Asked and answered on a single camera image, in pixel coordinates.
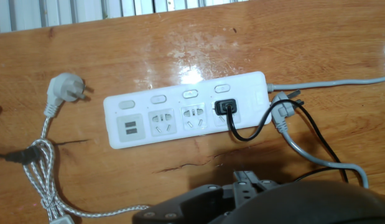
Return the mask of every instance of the crack in wood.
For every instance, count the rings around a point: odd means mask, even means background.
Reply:
[[[58,142],[53,144],[54,146],[63,146],[66,144],[72,144],[72,143],[81,143],[81,142],[86,142],[89,141],[90,139],[83,139],[83,140],[75,140],[75,141],[67,141],[67,142]]]
[[[253,146],[248,146],[248,147],[244,147],[244,148],[241,148],[241,149],[235,149],[235,150],[232,150],[232,151],[229,151],[229,152],[223,152],[223,153],[220,153],[220,154],[217,154],[217,155],[214,155],[214,156],[211,156],[211,158],[204,162],[204,163],[201,163],[201,164],[194,164],[194,163],[186,163],[186,164],[182,164],[180,166],[177,166],[177,167],[172,167],[172,168],[168,168],[168,169],[162,169],[160,171],[157,171],[157,172],[153,172],[153,174],[159,174],[159,173],[162,173],[162,172],[168,172],[168,171],[175,171],[175,170],[179,170],[179,169],[182,169],[186,166],[204,166],[206,164],[208,164],[209,162],[213,161],[214,159],[216,159],[217,157],[220,157],[220,156],[225,156],[227,154],[232,154],[232,153],[236,153],[236,152],[239,152],[239,151],[244,151],[246,149],[250,149],[251,147]]]

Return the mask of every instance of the power cord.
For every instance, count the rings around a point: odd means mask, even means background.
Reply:
[[[300,177],[296,178],[295,180],[293,180],[293,182],[298,182],[306,177],[309,177],[311,175],[314,175],[314,174],[317,174],[317,173],[320,173],[320,172],[324,172],[324,171],[328,171],[328,170],[343,170],[343,169],[337,169],[337,168],[331,168],[331,167],[324,167],[324,168],[321,168],[321,169],[316,169],[316,170],[313,170],[313,171],[310,171],[306,174],[303,174],[301,175]]]
[[[317,125],[315,124],[315,121],[309,115],[308,111],[305,110],[305,108],[303,108],[302,103],[303,103],[302,101],[296,102],[296,101],[290,100],[285,95],[285,93],[283,93],[283,92],[279,93],[274,98],[274,100],[272,101],[272,104],[269,107],[269,109],[264,113],[263,117],[261,118],[261,121],[259,123],[259,127],[256,130],[256,132],[254,133],[254,135],[252,135],[251,137],[249,137],[247,139],[241,137],[239,134],[235,137],[237,139],[245,139],[245,140],[251,139],[253,136],[256,137],[258,135],[258,133],[261,131],[262,126],[264,124],[264,121],[269,116],[269,113],[272,110],[274,110],[272,112],[272,121],[274,122],[278,131],[284,136],[284,138],[288,142],[288,144],[296,152],[298,152],[301,156],[305,157],[309,161],[314,162],[318,165],[325,166],[325,167],[331,167],[331,168],[335,168],[335,169],[341,169],[343,178],[347,181],[348,181],[348,179],[347,179],[347,176],[346,176],[344,170],[345,169],[355,170],[361,176],[363,187],[368,188],[369,187],[368,178],[366,176],[366,173],[364,172],[364,170],[360,166],[357,166],[356,164],[344,164],[341,162],[329,162],[329,161],[324,161],[324,160],[318,159],[316,157],[311,156],[309,153],[305,152],[302,148],[300,148],[298,145],[296,145],[295,142],[293,142],[293,140],[291,139],[291,137],[287,133],[287,125],[286,125],[285,118],[288,116],[292,116],[294,114],[294,108],[300,108],[304,112],[304,114],[308,117],[308,120],[313,125],[313,127],[316,127],[316,128],[314,128],[314,130],[315,130],[316,134],[318,135],[318,137],[321,139],[321,141],[323,140],[323,143],[324,143],[326,149],[328,149],[328,150],[330,149],[329,152],[332,152],[331,153],[332,157],[337,158],[336,154],[333,152],[333,150],[327,144],[327,142],[325,141],[323,136],[320,134],[320,131],[319,131]],[[232,108],[230,106],[227,107],[227,122],[228,122],[228,127],[231,130],[231,132],[234,135],[235,135],[235,133],[237,134],[238,132],[237,132],[237,130],[234,126],[234,123],[233,123]]]
[[[339,86],[339,85],[368,85],[374,83],[385,82],[385,77],[372,78],[367,80],[335,80],[328,82],[311,82],[311,83],[299,83],[299,84],[289,84],[289,85],[278,85],[278,84],[267,84],[267,90],[269,93],[273,91],[281,90],[302,90],[306,88],[320,88],[320,87],[330,87],[330,86]]]
[[[18,156],[19,162],[24,164],[24,171],[27,178],[41,196],[42,200],[40,202],[47,211],[50,224],[74,224],[71,216],[67,215],[66,212],[79,217],[99,218],[149,208],[147,205],[136,205],[113,212],[90,213],[72,208],[60,198],[53,177],[55,159],[54,146],[47,139],[47,133],[49,131],[50,122],[52,118],[56,116],[59,106],[64,101],[75,101],[79,98],[84,99],[84,90],[85,85],[83,80],[76,75],[62,73],[53,78],[50,82],[49,89],[47,90],[47,106],[44,111],[46,119],[40,138],[31,144],[28,148],[29,150],[26,149],[30,154],[26,155],[26,152],[21,151],[14,156]],[[32,157],[33,152],[38,152],[38,157]]]

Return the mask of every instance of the usb port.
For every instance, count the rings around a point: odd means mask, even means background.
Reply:
[[[124,124],[126,128],[130,128],[130,127],[134,127],[136,125],[136,122],[133,121],[133,122],[128,122],[128,123],[125,123]]]
[[[137,133],[137,128],[132,128],[132,129],[127,129],[126,130],[126,134],[134,134],[134,133]]]

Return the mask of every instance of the wood grain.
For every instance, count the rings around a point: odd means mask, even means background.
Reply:
[[[228,184],[233,170],[288,182],[316,166],[272,124],[249,143],[229,133],[118,151],[108,143],[107,96],[257,70],[269,83],[385,76],[385,1],[260,0],[0,34],[0,153],[39,137],[49,81],[71,72],[95,89],[91,101],[64,104],[49,131],[59,191],[73,206],[103,212],[157,204],[202,184]],[[385,83],[304,90],[300,97],[340,159],[360,165],[371,189],[385,194]],[[301,116],[287,122],[298,144],[329,159]],[[4,161],[0,223],[47,223],[21,165]]]

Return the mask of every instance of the white power plug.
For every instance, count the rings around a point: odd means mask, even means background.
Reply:
[[[57,114],[58,107],[63,101],[72,102],[85,99],[83,91],[86,86],[83,80],[71,73],[62,73],[51,79],[49,89],[47,90],[47,106],[44,115],[53,118]]]
[[[75,224],[70,215],[64,215],[56,220],[50,222],[50,224]]]
[[[278,93],[274,99],[272,100],[272,103],[275,103],[280,100],[289,100],[291,98],[296,97],[300,94],[300,90],[296,90],[293,93],[286,95],[283,91]],[[303,105],[304,102],[301,100],[297,100],[296,103]],[[276,105],[274,109],[271,112],[272,115],[272,122],[274,122],[275,127],[280,133],[287,131],[287,125],[285,118],[290,117],[294,115],[295,106],[292,105],[292,103],[281,103],[279,105]]]

